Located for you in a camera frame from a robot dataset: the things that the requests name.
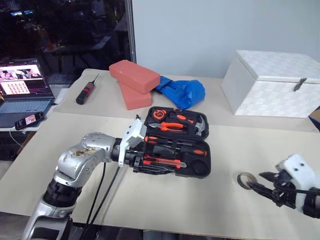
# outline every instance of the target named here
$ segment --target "black tool case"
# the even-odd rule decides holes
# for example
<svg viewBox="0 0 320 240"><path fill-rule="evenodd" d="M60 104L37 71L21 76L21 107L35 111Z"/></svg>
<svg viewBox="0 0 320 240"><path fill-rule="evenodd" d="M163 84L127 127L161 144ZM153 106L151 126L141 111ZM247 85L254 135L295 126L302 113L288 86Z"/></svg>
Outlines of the black tool case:
<svg viewBox="0 0 320 240"><path fill-rule="evenodd" d="M167 127L171 130L150 126L172 123L174 126ZM147 130L143 146L143 172L155 175L175 172L177 176L195 178L210 174L210 147L204 141L209 135L206 115L154 106L149 109L144 125Z"/></svg>

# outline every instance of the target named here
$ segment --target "blue plastic bag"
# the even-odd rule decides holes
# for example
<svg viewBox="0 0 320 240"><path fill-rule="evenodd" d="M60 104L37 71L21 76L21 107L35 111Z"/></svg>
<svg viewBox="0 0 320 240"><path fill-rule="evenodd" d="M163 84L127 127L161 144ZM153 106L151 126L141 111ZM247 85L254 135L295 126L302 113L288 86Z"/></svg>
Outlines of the blue plastic bag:
<svg viewBox="0 0 320 240"><path fill-rule="evenodd" d="M173 81L161 76L160 84L155 89L166 95L182 110L200 103L206 96L206 90L198 80Z"/></svg>

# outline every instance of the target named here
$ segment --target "smartphone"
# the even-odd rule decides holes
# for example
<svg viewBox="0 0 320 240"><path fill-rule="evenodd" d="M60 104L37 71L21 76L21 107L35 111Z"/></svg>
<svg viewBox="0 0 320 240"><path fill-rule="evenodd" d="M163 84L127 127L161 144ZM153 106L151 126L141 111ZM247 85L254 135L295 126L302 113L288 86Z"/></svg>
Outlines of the smartphone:
<svg viewBox="0 0 320 240"><path fill-rule="evenodd" d="M42 111L36 112L14 123L15 130L21 130L45 119Z"/></svg>

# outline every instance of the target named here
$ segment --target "pliers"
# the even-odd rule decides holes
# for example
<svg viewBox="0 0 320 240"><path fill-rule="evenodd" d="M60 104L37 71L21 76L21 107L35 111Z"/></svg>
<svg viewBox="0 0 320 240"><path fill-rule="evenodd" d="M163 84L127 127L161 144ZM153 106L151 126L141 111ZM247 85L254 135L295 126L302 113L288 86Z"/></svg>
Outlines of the pliers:
<svg viewBox="0 0 320 240"><path fill-rule="evenodd" d="M176 122L150 123L152 128L160 128L161 131L182 132L184 125Z"/></svg>

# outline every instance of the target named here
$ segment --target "white storage box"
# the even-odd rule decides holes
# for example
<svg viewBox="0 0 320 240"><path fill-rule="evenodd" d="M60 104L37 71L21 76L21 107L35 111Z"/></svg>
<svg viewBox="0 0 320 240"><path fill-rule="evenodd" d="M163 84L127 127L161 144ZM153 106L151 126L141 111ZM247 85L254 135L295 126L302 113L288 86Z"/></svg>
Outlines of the white storage box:
<svg viewBox="0 0 320 240"><path fill-rule="evenodd" d="M304 54L238 50L221 87L235 115L306 118L320 105L320 63Z"/></svg>

